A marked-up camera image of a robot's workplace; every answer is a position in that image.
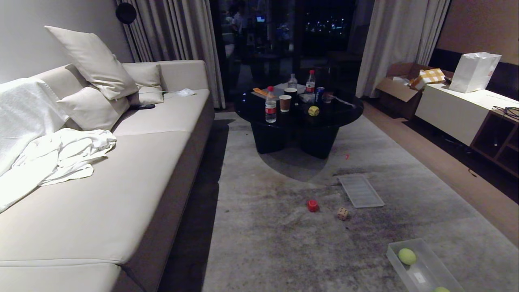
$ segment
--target yellow dice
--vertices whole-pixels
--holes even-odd
[[[311,116],[316,116],[319,114],[319,108],[316,107],[315,105],[311,106],[309,109],[308,109],[308,114],[311,115]]]

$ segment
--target sofa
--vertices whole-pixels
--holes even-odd
[[[0,214],[2,292],[158,289],[214,109],[203,61],[156,63],[164,91],[196,94],[126,112],[91,177],[39,187]],[[35,77],[60,99],[89,85],[73,65]]]

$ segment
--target open box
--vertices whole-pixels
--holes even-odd
[[[411,80],[418,77],[420,70],[434,69],[433,67],[416,63],[397,63],[389,67],[384,78],[376,87],[380,104],[410,120],[415,115],[420,103],[423,90],[415,90],[401,82],[394,81],[393,77]],[[452,78],[454,73],[442,70],[446,77]]]
[[[402,264],[398,259],[398,252],[402,248],[414,251],[417,258],[415,264],[411,266]],[[465,292],[421,238],[390,243],[386,256],[409,292],[432,292],[437,287],[447,288],[450,292]]]

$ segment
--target plastic tray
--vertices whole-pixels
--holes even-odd
[[[402,248],[414,251],[417,257],[415,264],[408,266],[398,259]],[[386,255],[409,292],[432,292],[437,287],[445,287],[450,292],[465,292],[421,238],[390,243]]]
[[[385,205],[364,175],[345,175],[339,177],[339,181],[355,208],[382,207]]]

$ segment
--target red bottle cap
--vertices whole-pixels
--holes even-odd
[[[310,212],[315,212],[319,209],[319,205],[316,200],[309,200],[306,205],[308,206],[308,210]]]

